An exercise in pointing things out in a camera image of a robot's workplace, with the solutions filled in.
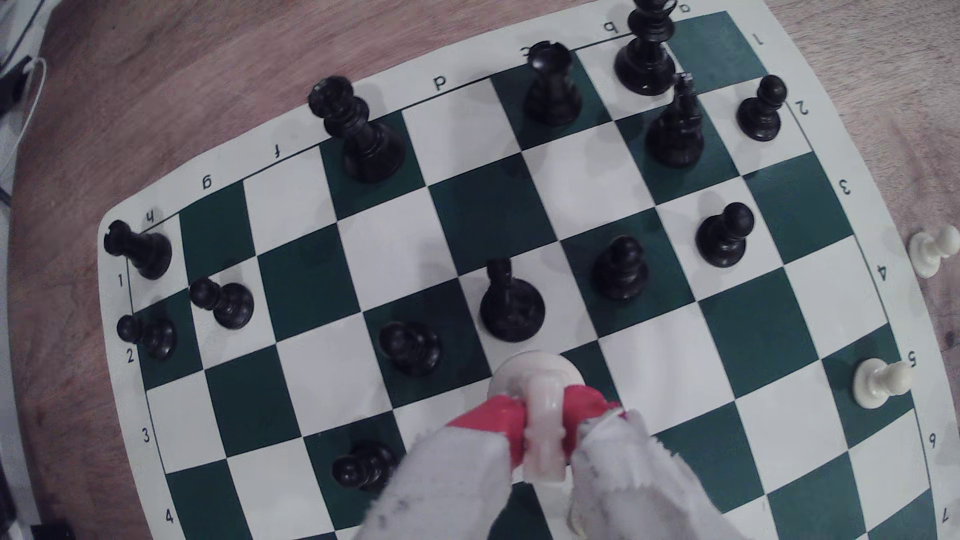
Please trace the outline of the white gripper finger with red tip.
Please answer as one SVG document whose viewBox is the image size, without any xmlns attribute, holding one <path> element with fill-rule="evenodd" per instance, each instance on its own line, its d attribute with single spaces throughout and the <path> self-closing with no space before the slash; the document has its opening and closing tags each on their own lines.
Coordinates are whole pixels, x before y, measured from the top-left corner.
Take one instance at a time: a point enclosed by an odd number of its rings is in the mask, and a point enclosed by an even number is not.
<svg viewBox="0 0 960 540">
<path fill-rule="evenodd" d="M 419 439 L 366 513 L 360 539 L 486 539 L 522 461 L 526 408 L 489 398 Z"/>
<path fill-rule="evenodd" d="M 568 523 L 586 539 L 743 539 L 642 413 L 582 384 L 563 391 Z"/>
</svg>

